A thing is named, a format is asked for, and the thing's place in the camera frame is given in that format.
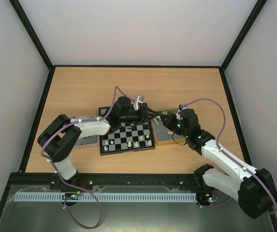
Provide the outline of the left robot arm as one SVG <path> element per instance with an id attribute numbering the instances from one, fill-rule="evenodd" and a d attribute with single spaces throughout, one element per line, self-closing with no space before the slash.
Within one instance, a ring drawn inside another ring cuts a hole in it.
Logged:
<path id="1" fill-rule="evenodd" d="M 104 114 L 93 119 L 69 118 L 65 114 L 57 116 L 41 133 L 37 142 L 61 178 L 70 180 L 77 174 L 70 153 L 79 139 L 112 134 L 123 123 L 131 127 L 143 125 L 158 115 L 143 103 L 142 96 L 136 100 L 123 96 L 113 101 Z"/>

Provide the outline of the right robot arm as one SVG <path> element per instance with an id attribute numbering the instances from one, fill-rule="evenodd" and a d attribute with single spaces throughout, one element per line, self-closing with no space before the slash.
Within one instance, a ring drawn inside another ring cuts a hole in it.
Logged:
<path id="1" fill-rule="evenodd" d="M 243 212 L 253 219 L 265 212 L 274 213 L 277 190 L 268 170 L 258 170 L 222 147 L 212 134 L 201 129 L 193 109 L 184 108 L 160 118 L 168 130 L 185 137 L 189 148 L 224 171 L 221 173 L 209 164 L 201 166 L 194 172 L 197 188 L 209 186 L 222 191 L 236 200 Z"/>

